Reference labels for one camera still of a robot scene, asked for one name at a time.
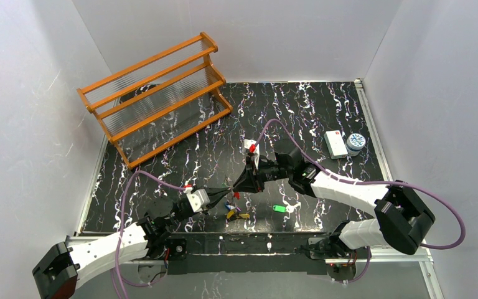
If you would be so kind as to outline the yellow key tag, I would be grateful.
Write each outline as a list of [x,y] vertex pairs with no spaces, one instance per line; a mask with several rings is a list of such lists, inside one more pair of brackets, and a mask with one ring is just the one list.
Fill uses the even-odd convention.
[[250,215],[249,214],[242,214],[240,211],[237,209],[231,209],[228,211],[226,215],[227,221],[235,221],[235,220],[240,220],[240,219],[249,219]]

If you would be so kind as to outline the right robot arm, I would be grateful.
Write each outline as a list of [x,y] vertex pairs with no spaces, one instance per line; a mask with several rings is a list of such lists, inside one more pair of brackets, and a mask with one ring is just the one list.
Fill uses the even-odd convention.
[[245,168],[233,184],[234,192],[258,193],[265,183],[287,179],[298,193],[328,199],[371,215],[362,221],[344,221],[323,239],[305,246],[318,255],[343,256],[362,247],[389,246],[413,255],[434,224],[435,217],[415,191],[400,182],[367,185],[326,174],[297,150],[277,153],[274,161],[248,153]]

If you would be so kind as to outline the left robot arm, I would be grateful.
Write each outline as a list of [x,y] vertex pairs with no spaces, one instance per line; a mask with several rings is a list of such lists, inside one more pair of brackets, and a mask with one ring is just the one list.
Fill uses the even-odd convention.
[[231,192],[230,187],[188,188],[164,216],[147,212],[120,232],[78,245],[51,246],[32,270],[40,297],[70,298],[86,282],[121,263],[159,254],[179,223],[215,207]]

